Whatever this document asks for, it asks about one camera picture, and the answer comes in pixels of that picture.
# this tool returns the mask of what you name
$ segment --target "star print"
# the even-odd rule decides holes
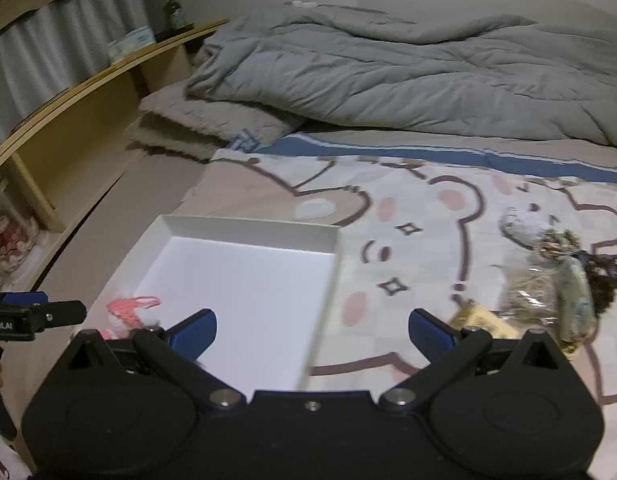
[[[389,296],[395,296],[398,292],[404,292],[405,290],[411,290],[411,287],[404,285],[397,278],[391,278],[387,282],[378,283],[380,288],[383,288],[384,291]]]
[[[419,233],[421,231],[424,231],[424,229],[416,226],[415,224],[413,224],[413,222],[409,222],[408,224],[404,225],[396,225],[395,229],[397,229],[398,231],[402,231],[402,234],[404,236],[410,236],[413,233]]]

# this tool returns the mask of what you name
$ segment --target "plastic bag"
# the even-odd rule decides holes
[[[557,270],[560,303],[559,338],[578,342],[595,328],[597,318],[586,274],[577,258],[565,258]]]
[[[506,267],[499,317],[518,326],[555,330],[558,323],[557,265],[536,253]]]

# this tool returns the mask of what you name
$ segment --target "pink toy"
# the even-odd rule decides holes
[[[158,324],[158,319],[146,309],[158,306],[162,302],[155,296],[140,296],[138,298],[120,298],[106,305],[109,312],[111,330],[100,330],[104,339],[128,337],[128,333],[136,328],[144,328]]]

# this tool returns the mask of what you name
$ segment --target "blue stripe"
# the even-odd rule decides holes
[[[499,153],[475,148],[444,146],[363,146],[324,142],[307,134],[291,134],[264,146],[255,153],[286,156],[370,155],[416,158],[442,164],[480,166],[512,174],[529,174],[546,178],[575,176],[589,182],[617,184],[617,168],[604,168],[581,160],[557,160],[530,155]]]

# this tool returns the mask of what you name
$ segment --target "pink cheek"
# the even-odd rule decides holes
[[[397,200],[395,200],[393,197],[384,198],[378,205],[378,219],[380,220],[380,222],[388,222],[393,218],[396,210]]]
[[[364,318],[368,300],[364,292],[354,292],[346,298],[343,306],[342,323],[345,326],[355,326]]]
[[[454,189],[442,189],[437,193],[437,199],[451,211],[459,211],[466,205],[464,195]]]

